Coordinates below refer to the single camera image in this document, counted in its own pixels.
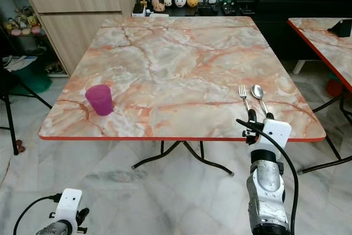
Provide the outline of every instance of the black cable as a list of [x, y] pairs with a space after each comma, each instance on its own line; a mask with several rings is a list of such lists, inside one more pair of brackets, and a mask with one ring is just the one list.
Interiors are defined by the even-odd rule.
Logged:
[[37, 200], [35, 200], [33, 203], [31, 203], [28, 207], [26, 207], [26, 209], [21, 213], [21, 215], [18, 217], [15, 227], [13, 228], [13, 235], [17, 235], [17, 227], [18, 224], [20, 223], [21, 219], [23, 218], [24, 214], [26, 214], [26, 212], [36, 203], [38, 203], [39, 201], [42, 200], [46, 200], [46, 199], [51, 199], [54, 200], [55, 203], [58, 203], [60, 201], [62, 194], [56, 194], [56, 195], [50, 195], [50, 196], [44, 196], [43, 198], [39, 198]]
[[262, 135], [263, 137], [265, 137], [266, 139], [268, 139], [282, 154], [282, 156], [285, 157], [291, 171], [292, 171], [292, 175], [293, 175], [293, 180], [294, 180], [294, 195], [293, 195], [293, 205], [292, 205], [292, 213], [291, 213], [291, 225], [290, 225], [290, 229], [291, 229], [291, 235], [295, 234], [295, 219], [296, 219], [296, 210], [297, 210], [297, 204], [298, 204], [298, 176], [296, 173], [296, 169], [293, 166], [293, 163], [291, 162], [291, 159], [288, 157], [287, 153], [281, 148], [281, 146], [274, 141], [269, 135], [267, 135], [266, 133], [262, 132], [261, 130], [257, 129], [256, 127], [253, 127], [251, 124], [242, 121], [241, 119], [236, 119], [236, 121], [253, 130], [256, 133], [259, 133], [260, 135]]

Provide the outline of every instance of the plastic cup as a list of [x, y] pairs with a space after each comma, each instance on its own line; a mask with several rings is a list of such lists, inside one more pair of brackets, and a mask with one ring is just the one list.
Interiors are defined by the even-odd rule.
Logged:
[[85, 96], [99, 116], [109, 115], [113, 111], [111, 92], [107, 85], [92, 86]]

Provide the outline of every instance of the fork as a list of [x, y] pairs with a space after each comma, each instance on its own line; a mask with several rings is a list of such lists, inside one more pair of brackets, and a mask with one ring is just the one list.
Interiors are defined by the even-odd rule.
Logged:
[[238, 86], [238, 94], [243, 99], [244, 105], [246, 106], [246, 109], [248, 112], [249, 106], [248, 106], [247, 99], [246, 99], [247, 98], [246, 87], [244, 85]]

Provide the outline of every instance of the metal spoon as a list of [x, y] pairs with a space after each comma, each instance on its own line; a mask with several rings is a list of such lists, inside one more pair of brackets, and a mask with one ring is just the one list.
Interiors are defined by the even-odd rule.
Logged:
[[260, 104], [262, 106], [262, 108], [265, 111], [265, 115], [267, 115], [269, 113], [268, 109], [266, 108], [264, 101], [263, 101], [263, 97], [264, 97], [264, 91], [263, 89], [260, 87], [260, 85], [254, 85], [252, 86], [252, 95], [253, 97], [255, 97], [256, 99], [260, 100]]

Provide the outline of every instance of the marble-pattern tabletop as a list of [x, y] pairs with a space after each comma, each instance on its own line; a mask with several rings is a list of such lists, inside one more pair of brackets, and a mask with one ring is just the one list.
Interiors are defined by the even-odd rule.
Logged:
[[[98, 116], [85, 98], [97, 84], [112, 90], [114, 109]], [[325, 131], [249, 17], [106, 20], [46, 117], [47, 140], [244, 140], [235, 119], [248, 116], [246, 85], [259, 84], [289, 141], [319, 141]]]
[[352, 91], [352, 36], [340, 38], [327, 29], [343, 18], [291, 18], [291, 27]]

